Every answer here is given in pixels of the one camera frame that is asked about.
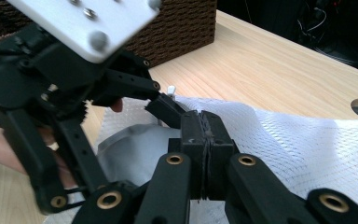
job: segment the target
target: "brown woven basket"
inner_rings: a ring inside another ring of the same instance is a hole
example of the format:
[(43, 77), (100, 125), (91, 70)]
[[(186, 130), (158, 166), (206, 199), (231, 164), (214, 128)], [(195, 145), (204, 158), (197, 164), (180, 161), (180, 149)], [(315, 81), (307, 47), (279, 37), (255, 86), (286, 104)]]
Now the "brown woven basket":
[[(212, 43), (215, 17), (216, 0), (162, 0), (159, 15), (129, 41), (126, 49), (156, 66)], [(30, 22), (0, 0), (0, 40)]]

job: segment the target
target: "wooden table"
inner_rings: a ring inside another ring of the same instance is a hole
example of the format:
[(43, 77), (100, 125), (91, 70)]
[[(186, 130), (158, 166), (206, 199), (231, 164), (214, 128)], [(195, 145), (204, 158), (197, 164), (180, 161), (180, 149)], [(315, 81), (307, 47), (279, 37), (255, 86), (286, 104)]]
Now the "wooden table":
[[(151, 69), (163, 90), (316, 118), (358, 119), (358, 70), (217, 13), (215, 42)], [(95, 141), (103, 109), (84, 124)], [(0, 223), (41, 223), (27, 176), (0, 165)]]

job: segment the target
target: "white textured towel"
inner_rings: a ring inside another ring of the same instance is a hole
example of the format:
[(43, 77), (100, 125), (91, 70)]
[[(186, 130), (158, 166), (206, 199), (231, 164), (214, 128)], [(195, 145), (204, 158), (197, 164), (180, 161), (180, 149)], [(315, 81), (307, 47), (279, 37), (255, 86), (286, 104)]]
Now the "white textured towel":
[[(263, 160), (283, 184), (300, 197), (306, 198), (312, 189), (329, 188), (358, 203), (358, 120), (305, 118), (213, 99), (176, 97), (176, 100), (189, 109), (207, 110), (220, 116), (240, 151)], [(145, 105), (143, 101), (126, 99), (122, 113), (106, 109), (97, 144), (134, 124), (157, 124), (157, 120), (144, 111)], [(123, 132), (121, 134), (126, 136), (116, 135), (101, 144), (99, 160), (110, 180), (127, 178), (136, 184), (151, 177), (166, 147), (135, 146), (131, 154), (116, 153), (119, 150), (115, 147), (119, 145), (118, 139), (130, 139), (138, 142), (135, 145), (139, 146), (147, 139), (164, 146), (166, 138), (178, 134), (172, 131), (163, 137), (153, 134), (161, 133), (159, 128), (146, 126), (132, 127), (133, 135), (128, 134), (129, 129)], [(140, 155), (147, 155), (149, 159), (129, 164), (131, 168), (126, 169), (131, 172), (117, 174), (125, 166), (117, 165), (115, 161), (142, 158)], [(68, 223), (75, 212), (50, 216), (46, 223)], [(227, 223), (224, 203), (192, 202), (190, 223)]]

